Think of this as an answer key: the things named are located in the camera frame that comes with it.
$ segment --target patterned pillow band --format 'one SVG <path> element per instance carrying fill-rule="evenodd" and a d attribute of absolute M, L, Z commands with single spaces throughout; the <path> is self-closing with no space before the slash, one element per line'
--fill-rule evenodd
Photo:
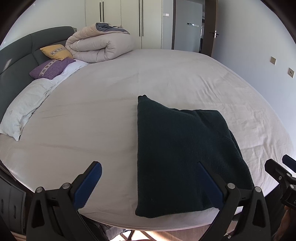
<path fill-rule="evenodd" d="M 63 46 L 63 47 L 61 47 L 61 48 L 58 48 L 58 49 L 52 51 L 50 54 L 51 54 L 51 55 L 55 55 L 56 53 L 58 53 L 58 52 L 60 52 L 60 51 L 62 51 L 62 50 L 66 50 L 66 48 Z"/>
<path fill-rule="evenodd" d="M 56 62 L 57 60 L 52 60 L 50 61 L 46 66 L 44 66 L 44 68 L 41 70 L 40 75 L 39 76 L 43 76 L 45 74 L 45 72 L 48 70 L 48 68 L 50 66 L 53 65 L 54 62 Z"/>

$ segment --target wardrobe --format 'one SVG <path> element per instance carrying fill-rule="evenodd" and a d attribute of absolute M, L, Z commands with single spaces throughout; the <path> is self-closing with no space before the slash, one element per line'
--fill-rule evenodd
<path fill-rule="evenodd" d="M 104 22 L 122 26 L 136 49 L 161 49 L 162 0 L 86 0 L 86 25 Z"/>

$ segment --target bed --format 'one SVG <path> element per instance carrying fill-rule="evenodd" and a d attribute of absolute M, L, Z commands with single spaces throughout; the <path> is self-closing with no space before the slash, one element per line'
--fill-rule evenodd
<path fill-rule="evenodd" d="M 39 48 L 65 44 L 72 27 L 45 29 L 0 51 L 0 120 L 48 60 Z M 263 97 L 216 60 L 176 50 L 134 50 L 89 64 L 63 81 L 33 113 L 20 140 L 0 135 L 0 159 L 30 190 L 72 182 L 96 160 L 103 175 L 80 213 L 112 226 L 150 231 L 210 224 L 218 210 L 144 218 L 137 207 L 137 97 L 177 109 L 218 110 L 234 134 L 254 184 L 267 195 L 277 182 L 272 158 L 293 156 L 289 135 Z"/>

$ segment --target wall outlet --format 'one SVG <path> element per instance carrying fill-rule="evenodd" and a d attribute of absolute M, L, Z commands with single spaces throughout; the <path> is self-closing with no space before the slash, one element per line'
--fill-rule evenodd
<path fill-rule="evenodd" d="M 271 57 L 270 62 L 273 63 L 274 65 L 276 64 L 276 58 Z"/>
<path fill-rule="evenodd" d="M 294 70 L 289 68 L 288 75 L 290 75 L 293 78 L 294 77 Z"/>

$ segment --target yellow pillow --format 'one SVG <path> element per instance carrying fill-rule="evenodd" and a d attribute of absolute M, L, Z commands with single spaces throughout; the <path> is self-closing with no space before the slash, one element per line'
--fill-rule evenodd
<path fill-rule="evenodd" d="M 61 44 L 50 45 L 40 49 L 47 57 L 56 60 L 73 58 L 72 54 Z"/>

